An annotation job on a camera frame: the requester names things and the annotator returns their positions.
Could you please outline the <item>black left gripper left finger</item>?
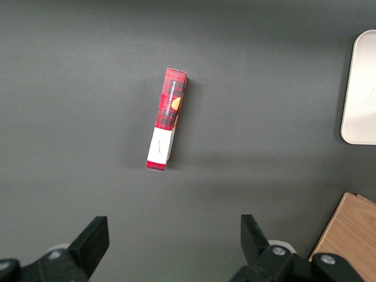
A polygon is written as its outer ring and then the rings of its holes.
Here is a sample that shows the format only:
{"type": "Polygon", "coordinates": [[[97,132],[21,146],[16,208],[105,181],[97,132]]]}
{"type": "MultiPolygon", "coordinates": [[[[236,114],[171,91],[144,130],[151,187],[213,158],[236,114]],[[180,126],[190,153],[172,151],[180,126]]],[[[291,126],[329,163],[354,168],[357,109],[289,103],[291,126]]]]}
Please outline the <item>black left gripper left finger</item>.
{"type": "Polygon", "coordinates": [[[108,247],[108,218],[96,216],[73,242],[51,248],[27,266],[3,258],[1,281],[89,281],[108,247]]]}

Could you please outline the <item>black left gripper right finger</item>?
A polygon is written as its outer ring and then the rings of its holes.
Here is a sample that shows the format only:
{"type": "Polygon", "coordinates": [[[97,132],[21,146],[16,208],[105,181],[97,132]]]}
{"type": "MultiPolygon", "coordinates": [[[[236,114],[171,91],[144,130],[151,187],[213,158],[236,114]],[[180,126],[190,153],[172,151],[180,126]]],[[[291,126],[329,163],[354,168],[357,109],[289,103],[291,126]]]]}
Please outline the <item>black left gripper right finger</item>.
{"type": "Polygon", "coordinates": [[[231,281],[363,281],[343,257],[317,253],[308,261],[280,244],[270,244],[255,218],[240,219],[240,242],[247,265],[231,281]]]}

